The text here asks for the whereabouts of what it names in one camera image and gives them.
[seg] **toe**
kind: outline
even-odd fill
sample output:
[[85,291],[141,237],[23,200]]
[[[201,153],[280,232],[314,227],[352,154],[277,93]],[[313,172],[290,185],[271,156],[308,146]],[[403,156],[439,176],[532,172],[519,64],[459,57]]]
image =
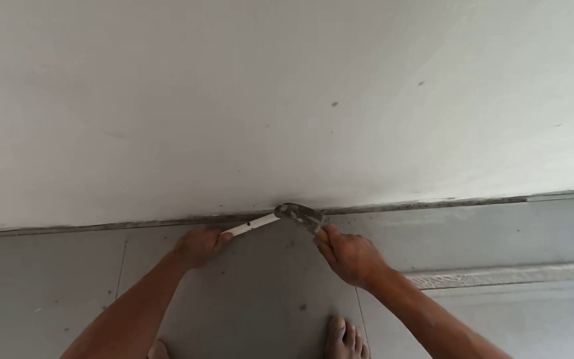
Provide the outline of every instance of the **toe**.
[[356,332],[356,346],[355,346],[355,351],[356,353],[360,354],[360,351],[362,350],[362,338],[360,336],[360,333]]
[[347,331],[344,334],[344,340],[343,341],[347,347],[350,347],[353,349],[356,346],[356,327],[353,326],[353,324],[350,322],[347,323],[346,327],[347,327]]
[[360,354],[362,359],[369,359],[369,348],[366,344],[362,345],[362,353]]
[[344,331],[346,328],[346,323],[344,319],[335,316],[329,321],[329,340],[330,341],[341,341],[344,336]]
[[167,348],[161,340],[155,340],[147,353],[148,359],[170,359]]

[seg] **wall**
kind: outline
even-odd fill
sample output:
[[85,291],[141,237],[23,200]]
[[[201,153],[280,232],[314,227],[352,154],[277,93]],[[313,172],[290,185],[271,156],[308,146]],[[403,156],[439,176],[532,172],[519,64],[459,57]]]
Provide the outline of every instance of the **wall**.
[[0,227],[574,189],[574,3],[0,0]]

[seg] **bare foot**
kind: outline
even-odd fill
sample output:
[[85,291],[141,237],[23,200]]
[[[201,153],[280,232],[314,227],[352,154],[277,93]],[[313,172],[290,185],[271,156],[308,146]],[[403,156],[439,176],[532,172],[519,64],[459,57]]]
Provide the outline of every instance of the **bare foot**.
[[155,340],[150,351],[147,352],[147,359],[170,359],[165,344],[160,340]]
[[369,359],[369,348],[362,342],[356,327],[341,317],[329,322],[325,359]]

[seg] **tile floor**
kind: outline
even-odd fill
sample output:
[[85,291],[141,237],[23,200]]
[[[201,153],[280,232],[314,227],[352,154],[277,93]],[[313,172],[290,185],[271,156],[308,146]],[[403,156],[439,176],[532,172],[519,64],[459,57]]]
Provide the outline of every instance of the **tile floor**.
[[[403,272],[574,261],[574,199],[334,216]],[[224,227],[236,224],[225,224]],[[0,358],[57,358],[191,226],[0,238]],[[574,292],[437,298],[515,358],[574,358]],[[428,358],[374,298],[285,221],[237,238],[181,282],[161,326],[172,359],[320,358],[344,315],[372,357]]]

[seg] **forearm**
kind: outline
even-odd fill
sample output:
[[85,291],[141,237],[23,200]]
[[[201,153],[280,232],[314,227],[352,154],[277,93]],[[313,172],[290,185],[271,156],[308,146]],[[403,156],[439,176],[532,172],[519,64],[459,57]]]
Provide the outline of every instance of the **forearm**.
[[391,268],[374,275],[368,290],[434,359],[510,359]]
[[143,359],[176,287],[189,270],[169,252],[139,282],[104,310],[61,359]]

